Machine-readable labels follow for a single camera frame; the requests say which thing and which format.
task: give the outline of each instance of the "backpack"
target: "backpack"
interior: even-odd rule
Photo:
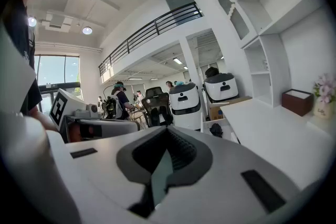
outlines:
[[[123,120],[123,104],[120,103],[116,95],[107,96],[107,101],[103,105],[103,118],[109,120]]]

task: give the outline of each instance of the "table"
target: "table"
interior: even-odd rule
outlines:
[[[325,173],[335,139],[307,124],[306,117],[255,99],[221,110],[241,144],[283,171],[300,189]]]

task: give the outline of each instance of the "recessed light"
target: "recessed light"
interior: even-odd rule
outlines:
[[[29,26],[34,27],[34,26],[36,26],[36,23],[37,23],[37,21],[34,17],[29,17],[28,18],[28,25]]]
[[[177,62],[179,65],[182,64],[182,62],[180,60],[178,60],[177,58],[174,58],[173,61]]]
[[[83,34],[85,35],[90,35],[92,33],[92,29],[91,27],[84,27],[83,30],[82,30]]]

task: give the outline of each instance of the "flower vase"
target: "flower vase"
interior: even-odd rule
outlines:
[[[324,103],[318,97],[314,106],[314,115],[322,119],[330,119],[333,113],[334,102]]]

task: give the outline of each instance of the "balcony railing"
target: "balcony railing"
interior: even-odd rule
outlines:
[[[117,61],[139,48],[144,43],[158,35],[178,26],[202,17],[196,2],[183,5],[152,20],[120,44],[99,66],[100,75],[103,75]]]

